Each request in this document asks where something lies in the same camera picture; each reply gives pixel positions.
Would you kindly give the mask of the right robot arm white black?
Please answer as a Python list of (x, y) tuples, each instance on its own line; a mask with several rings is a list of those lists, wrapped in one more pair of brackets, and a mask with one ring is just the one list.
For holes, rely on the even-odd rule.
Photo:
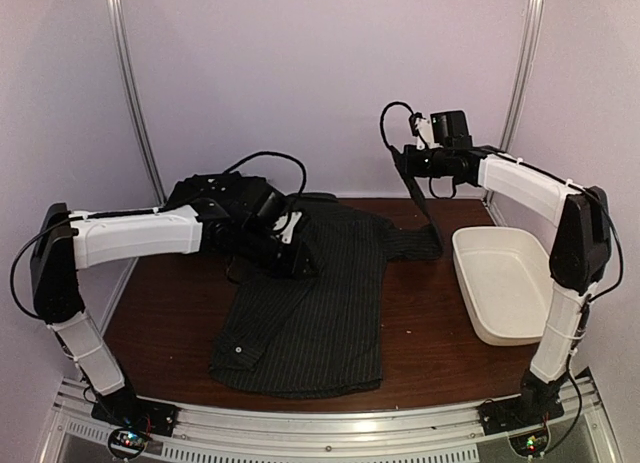
[(466, 116), (456, 110), (409, 118), (417, 143), (388, 148), (411, 199), (425, 211), (420, 178), (449, 177), (506, 196), (548, 220), (556, 230), (549, 257), (553, 281), (550, 313), (538, 349), (521, 380), (512, 413), (530, 425), (550, 412), (570, 376), (570, 358), (586, 330), (590, 306), (602, 292), (611, 254), (620, 242), (607, 195), (536, 168), (491, 146), (476, 147)]

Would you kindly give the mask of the dark pinstriped long sleeve shirt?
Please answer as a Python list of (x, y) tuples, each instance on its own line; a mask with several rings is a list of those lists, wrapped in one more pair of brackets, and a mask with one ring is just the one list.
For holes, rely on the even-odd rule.
[(302, 231), (319, 273), (266, 275), (242, 283), (209, 363), (215, 381), (245, 392), (318, 399), (379, 388), (380, 311), (391, 261), (432, 261), (444, 252), (434, 222), (402, 229), (390, 219), (305, 193)]

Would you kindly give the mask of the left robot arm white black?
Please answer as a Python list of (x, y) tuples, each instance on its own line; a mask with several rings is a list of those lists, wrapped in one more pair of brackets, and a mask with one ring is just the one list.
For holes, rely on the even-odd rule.
[(160, 254), (218, 251), (280, 278), (317, 274), (299, 235), (304, 215), (269, 184), (175, 190), (162, 208), (71, 212), (52, 205), (41, 232), (28, 243), (35, 318), (66, 349), (99, 404), (123, 427), (137, 425), (144, 407), (88, 314), (77, 272), (111, 261)]

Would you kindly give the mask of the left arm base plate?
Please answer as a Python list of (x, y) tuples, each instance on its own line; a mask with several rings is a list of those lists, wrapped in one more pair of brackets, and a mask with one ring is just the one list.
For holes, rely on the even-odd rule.
[(96, 420), (166, 437), (173, 434), (177, 415), (178, 407), (173, 404), (129, 394), (99, 395), (91, 410), (91, 417)]

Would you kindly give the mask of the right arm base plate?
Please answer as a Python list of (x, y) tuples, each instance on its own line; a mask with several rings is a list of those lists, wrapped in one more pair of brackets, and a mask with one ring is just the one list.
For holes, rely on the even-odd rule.
[(554, 401), (543, 409), (527, 409), (521, 396), (501, 400), (487, 399), (477, 407), (477, 411), (486, 436), (541, 425), (545, 419), (556, 419), (564, 415), (560, 402)]

